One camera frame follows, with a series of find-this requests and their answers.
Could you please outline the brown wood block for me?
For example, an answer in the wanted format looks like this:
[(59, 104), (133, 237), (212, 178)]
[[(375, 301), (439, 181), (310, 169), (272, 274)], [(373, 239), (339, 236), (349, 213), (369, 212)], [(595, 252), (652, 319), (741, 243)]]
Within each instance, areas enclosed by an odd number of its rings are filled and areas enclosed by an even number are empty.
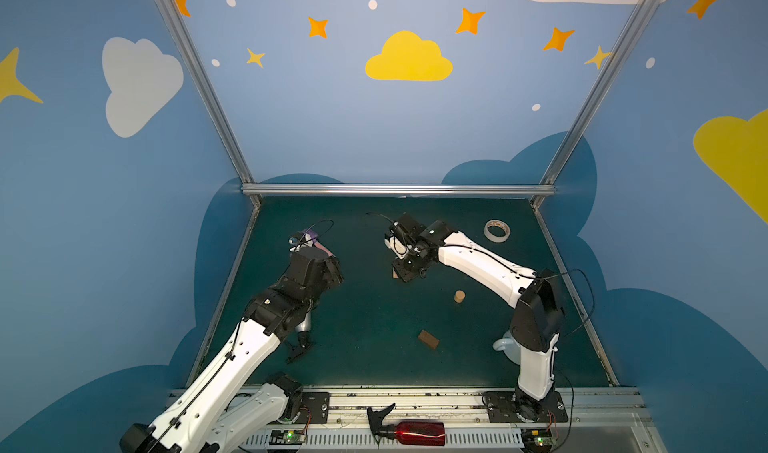
[(440, 344), (440, 340), (426, 330), (422, 330), (418, 334), (418, 339), (433, 350), (436, 350)]

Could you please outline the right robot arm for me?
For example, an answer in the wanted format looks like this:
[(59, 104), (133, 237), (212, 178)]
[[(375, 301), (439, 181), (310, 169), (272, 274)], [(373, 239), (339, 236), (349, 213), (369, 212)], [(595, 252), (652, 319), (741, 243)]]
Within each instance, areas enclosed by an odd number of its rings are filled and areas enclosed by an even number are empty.
[(394, 273), (404, 282), (425, 275), (437, 263), (454, 268), (496, 293), (513, 309), (509, 327), (518, 346), (519, 375), (513, 414), (524, 422), (563, 422), (562, 398), (555, 388), (555, 356), (565, 310), (555, 274), (524, 268), (482, 247), (437, 220), (425, 226), (411, 215), (395, 220), (384, 243), (396, 256)]

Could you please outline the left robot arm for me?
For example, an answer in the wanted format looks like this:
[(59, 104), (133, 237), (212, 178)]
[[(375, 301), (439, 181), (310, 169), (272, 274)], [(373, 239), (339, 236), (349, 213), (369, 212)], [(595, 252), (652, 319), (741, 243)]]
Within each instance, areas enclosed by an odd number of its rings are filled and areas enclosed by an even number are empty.
[(296, 247), (278, 281), (248, 303), (232, 335), (186, 391), (150, 424), (122, 436), (123, 452), (233, 452), (256, 430), (294, 419), (303, 387), (283, 373), (231, 404), (257, 367), (292, 333), (295, 356), (311, 346), (311, 312), (322, 293), (341, 285), (338, 258), (318, 244)]

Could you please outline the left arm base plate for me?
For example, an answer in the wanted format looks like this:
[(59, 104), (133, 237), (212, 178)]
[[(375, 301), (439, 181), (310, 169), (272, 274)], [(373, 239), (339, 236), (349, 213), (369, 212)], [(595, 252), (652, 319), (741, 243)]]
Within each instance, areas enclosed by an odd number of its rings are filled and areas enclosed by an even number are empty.
[(280, 419), (284, 424), (326, 424), (330, 410), (328, 392), (308, 392), (291, 397)]

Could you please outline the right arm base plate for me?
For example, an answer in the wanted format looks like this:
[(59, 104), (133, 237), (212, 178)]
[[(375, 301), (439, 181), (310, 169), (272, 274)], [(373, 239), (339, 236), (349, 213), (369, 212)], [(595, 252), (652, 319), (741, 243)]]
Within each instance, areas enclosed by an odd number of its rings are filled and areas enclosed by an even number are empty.
[(567, 423), (562, 396), (552, 389), (542, 400), (518, 390), (486, 391), (482, 401), (491, 423)]

